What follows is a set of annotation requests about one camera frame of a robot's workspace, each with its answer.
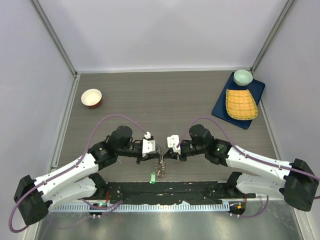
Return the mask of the green key tag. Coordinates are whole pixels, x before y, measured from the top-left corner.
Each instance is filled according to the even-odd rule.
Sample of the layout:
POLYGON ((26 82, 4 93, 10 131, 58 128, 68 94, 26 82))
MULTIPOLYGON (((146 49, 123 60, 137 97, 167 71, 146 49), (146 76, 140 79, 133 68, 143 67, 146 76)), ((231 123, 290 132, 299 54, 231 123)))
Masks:
POLYGON ((150 174, 149 183, 150 183, 150 184, 155 184, 155 183, 156 183, 156 177, 157 177, 156 173, 155 173, 155 172, 152 172, 152 173, 150 174))

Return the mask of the large silver keyring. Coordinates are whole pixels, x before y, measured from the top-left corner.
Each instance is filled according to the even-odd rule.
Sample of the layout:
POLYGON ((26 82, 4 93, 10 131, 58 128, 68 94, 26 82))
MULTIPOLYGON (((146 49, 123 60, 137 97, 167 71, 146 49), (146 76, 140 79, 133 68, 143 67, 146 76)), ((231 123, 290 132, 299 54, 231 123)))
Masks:
POLYGON ((159 154, 158 159, 155 162, 155 173, 158 178, 165 176, 166 163, 164 160, 164 150, 160 145, 157 145, 157 153, 159 154))

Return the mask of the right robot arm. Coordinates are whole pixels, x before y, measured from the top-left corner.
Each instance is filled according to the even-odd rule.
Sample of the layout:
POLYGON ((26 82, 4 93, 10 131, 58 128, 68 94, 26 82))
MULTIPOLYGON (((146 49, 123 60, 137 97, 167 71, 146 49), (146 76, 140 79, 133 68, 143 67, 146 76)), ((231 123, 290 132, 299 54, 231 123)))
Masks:
POLYGON ((164 158, 185 162, 188 157, 204 155, 212 164, 252 173, 233 172, 230 175, 225 186, 230 197, 266 195, 282 199, 298 210, 311 210, 320 181, 305 161, 298 158, 293 162, 282 161, 249 152, 214 138, 201 124, 193 125, 188 133, 190 140, 180 140, 178 135, 167 137, 168 151, 164 158))

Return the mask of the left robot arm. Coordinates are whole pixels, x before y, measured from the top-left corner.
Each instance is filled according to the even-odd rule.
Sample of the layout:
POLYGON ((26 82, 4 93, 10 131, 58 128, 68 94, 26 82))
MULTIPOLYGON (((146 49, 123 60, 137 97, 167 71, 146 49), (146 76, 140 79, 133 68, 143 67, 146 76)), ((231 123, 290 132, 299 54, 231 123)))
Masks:
POLYGON ((135 158, 136 163, 161 157, 153 136, 132 138, 130 127, 121 125, 94 144, 78 159, 40 177, 26 175, 19 180, 13 200, 26 226, 42 220, 50 210, 81 198, 102 199, 107 184, 99 171, 114 164, 118 157, 135 158))

